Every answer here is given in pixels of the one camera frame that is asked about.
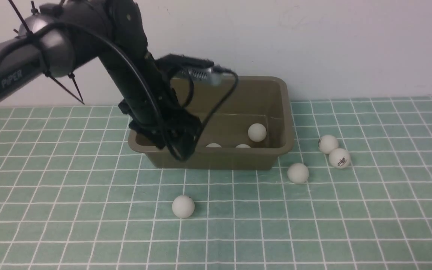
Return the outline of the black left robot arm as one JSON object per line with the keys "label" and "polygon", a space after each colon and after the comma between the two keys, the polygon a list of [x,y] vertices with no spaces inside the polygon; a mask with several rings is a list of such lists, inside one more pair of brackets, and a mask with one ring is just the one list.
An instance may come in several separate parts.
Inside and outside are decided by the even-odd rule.
{"label": "black left robot arm", "polygon": [[194,153],[204,128],[186,110],[194,83],[187,78],[189,97],[180,103],[170,80],[200,60],[173,54],[154,59],[137,3],[62,0],[31,12],[17,36],[0,43],[0,101],[40,75],[57,82],[98,58],[122,94],[130,128],[179,161]]}

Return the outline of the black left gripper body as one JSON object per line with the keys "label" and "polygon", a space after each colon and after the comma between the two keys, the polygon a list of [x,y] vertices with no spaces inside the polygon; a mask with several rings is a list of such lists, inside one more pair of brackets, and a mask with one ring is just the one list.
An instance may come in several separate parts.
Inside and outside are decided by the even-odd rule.
{"label": "black left gripper body", "polygon": [[142,88],[120,88],[119,91],[123,101],[118,106],[122,113],[132,118],[130,129],[141,135],[161,133],[166,145],[171,145],[171,131],[192,131],[197,134],[202,127],[201,120],[186,109],[194,98],[194,88],[187,91],[183,104],[180,104],[175,89],[151,88],[150,93],[160,111],[159,115]]}

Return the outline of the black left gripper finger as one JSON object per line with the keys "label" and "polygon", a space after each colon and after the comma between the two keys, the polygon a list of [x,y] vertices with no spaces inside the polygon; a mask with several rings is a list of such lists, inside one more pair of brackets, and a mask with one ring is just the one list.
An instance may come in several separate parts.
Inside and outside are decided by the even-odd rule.
{"label": "black left gripper finger", "polygon": [[158,149],[164,149],[167,145],[165,137],[161,133],[147,133],[144,136]]}
{"label": "black left gripper finger", "polygon": [[177,161],[187,161],[194,154],[196,138],[192,131],[171,131],[171,156]]}

